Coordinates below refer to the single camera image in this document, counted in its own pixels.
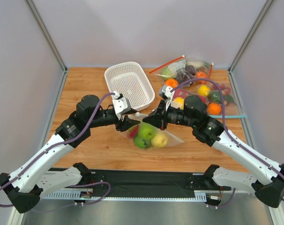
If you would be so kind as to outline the clear dotted zip bag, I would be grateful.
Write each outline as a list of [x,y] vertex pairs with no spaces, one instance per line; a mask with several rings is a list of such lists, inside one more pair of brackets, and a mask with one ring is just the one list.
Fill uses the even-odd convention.
[[168,131],[162,131],[151,124],[143,122],[142,120],[146,117],[146,114],[139,112],[128,115],[130,122],[138,122],[138,124],[123,132],[123,136],[135,147],[142,150],[150,150],[171,147],[184,142]]

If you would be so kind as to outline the green fake apple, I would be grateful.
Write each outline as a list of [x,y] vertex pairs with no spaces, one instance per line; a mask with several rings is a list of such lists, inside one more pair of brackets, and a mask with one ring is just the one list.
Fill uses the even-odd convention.
[[156,134],[156,128],[148,123],[141,123],[138,128],[138,135],[145,139],[151,140]]

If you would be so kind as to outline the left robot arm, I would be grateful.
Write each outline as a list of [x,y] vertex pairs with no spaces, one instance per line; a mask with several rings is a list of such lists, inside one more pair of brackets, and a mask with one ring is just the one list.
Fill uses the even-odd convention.
[[118,92],[112,96],[112,105],[101,108],[103,98],[86,95],[76,105],[76,110],[55,130],[49,141],[24,165],[11,173],[0,174],[0,191],[4,191],[11,206],[19,213],[33,209],[46,195],[62,188],[91,185],[91,173],[83,163],[47,176],[46,172],[67,153],[90,137],[91,128],[115,125],[124,132],[136,122],[128,114],[137,111],[129,100]]

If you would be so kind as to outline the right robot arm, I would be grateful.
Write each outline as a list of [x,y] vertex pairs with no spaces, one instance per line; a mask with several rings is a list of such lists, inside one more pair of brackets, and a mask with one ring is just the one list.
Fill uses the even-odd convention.
[[265,205],[278,208],[284,199],[284,163],[267,159],[237,136],[223,123],[207,115],[207,106],[198,96],[188,96],[184,108],[176,109],[161,100],[155,111],[143,119],[161,130],[169,123],[192,128],[193,136],[239,162],[248,172],[237,172],[217,165],[206,170],[218,186],[231,187],[254,194]]

